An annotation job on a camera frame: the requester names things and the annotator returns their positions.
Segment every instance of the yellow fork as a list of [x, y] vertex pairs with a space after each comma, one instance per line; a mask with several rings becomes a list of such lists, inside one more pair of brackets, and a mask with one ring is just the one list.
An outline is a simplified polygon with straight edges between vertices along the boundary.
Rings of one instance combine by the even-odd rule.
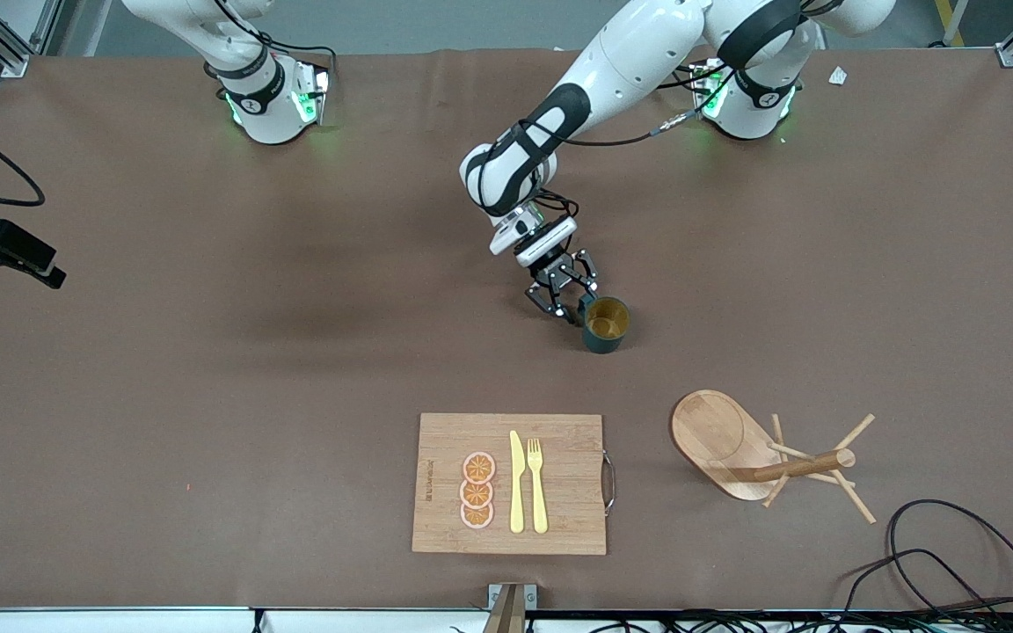
[[542, 441], [526, 441], [526, 465], [534, 477], [534, 531], [545, 534], [550, 529], [546, 517], [546, 495], [542, 492]]

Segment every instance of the cup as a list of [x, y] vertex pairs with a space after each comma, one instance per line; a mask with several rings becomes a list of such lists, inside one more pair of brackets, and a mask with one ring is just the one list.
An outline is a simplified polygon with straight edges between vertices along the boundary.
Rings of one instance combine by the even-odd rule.
[[577, 314], [583, 345], [594, 353], [616, 351], [631, 324], [628, 306], [615, 297], [580, 297]]

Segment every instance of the wooden tray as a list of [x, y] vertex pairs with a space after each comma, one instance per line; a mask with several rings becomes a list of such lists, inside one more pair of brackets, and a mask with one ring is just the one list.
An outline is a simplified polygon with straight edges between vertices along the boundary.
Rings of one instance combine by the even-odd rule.
[[[523, 474], [526, 530], [510, 530], [510, 432], [542, 440], [542, 484], [550, 530], [534, 532], [530, 469]], [[472, 530], [459, 518], [463, 459], [485, 450], [495, 460], [494, 520]], [[607, 553], [602, 492], [601, 416], [499, 416], [481, 413], [422, 413], [416, 459], [414, 552], [463, 554]]]

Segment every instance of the green led light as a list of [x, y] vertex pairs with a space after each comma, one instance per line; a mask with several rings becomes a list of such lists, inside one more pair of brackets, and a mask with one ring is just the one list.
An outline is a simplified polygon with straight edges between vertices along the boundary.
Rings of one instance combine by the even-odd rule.
[[310, 122], [315, 121], [315, 99], [307, 95], [298, 95], [298, 93], [293, 92], [293, 101], [297, 105], [297, 110], [299, 110], [299, 118], [302, 118], [305, 124], [310, 124]]
[[241, 124], [240, 112], [237, 112], [237, 106], [233, 103], [232, 97], [225, 95], [225, 102], [229, 104], [229, 109], [233, 111], [233, 124], [243, 126], [244, 124]]
[[536, 202], [529, 201], [524, 205], [524, 208], [526, 208], [526, 211], [530, 212], [532, 216], [537, 217], [539, 227], [542, 224], [546, 224], [546, 216], [543, 215], [542, 208], [540, 208]]
[[788, 108], [791, 107], [791, 98], [796, 95], [796, 89], [792, 88], [788, 95], [784, 97], [784, 107], [780, 110], [780, 118], [788, 115]]
[[[721, 87], [721, 84], [716, 85], [714, 90]], [[707, 118], [714, 118], [721, 111], [721, 103], [724, 103], [724, 98], [729, 94], [728, 87], [721, 88], [721, 91], [716, 93], [712, 99], [706, 103], [706, 107], [703, 107], [703, 115]]]

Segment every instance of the table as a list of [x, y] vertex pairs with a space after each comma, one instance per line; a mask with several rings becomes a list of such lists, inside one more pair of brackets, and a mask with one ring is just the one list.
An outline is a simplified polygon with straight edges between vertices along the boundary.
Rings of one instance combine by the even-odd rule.
[[[3, 83], [0, 147], [50, 201], [0, 216], [69, 280], [0, 271], [0, 606], [442, 608], [511, 580], [558, 609], [841, 605], [883, 527], [821, 482], [771, 509], [724, 496], [668, 437], [698, 389], [779, 413], [800, 450], [875, 413], [851, 476], [878, 517], [939, 496], [1013, 540], [1013, 70], [824, 52], [768, 139], [693, 124], [563, 149], [575, 243], [634, 313], [594, 357], [487, 253], [456, 170], [570, 61], [348, 57], [341, 128], [275, 148], [193, 59], [35, 59]], [[0, 193], [24, 193], [1, 165]], [[608, 556], [411, 553], [422, 411], [602, 413]], [[901, 538], [1013, 594], [1009, 558], [955, 517]], [[918, 605], [879, 576], [856, 606]]]

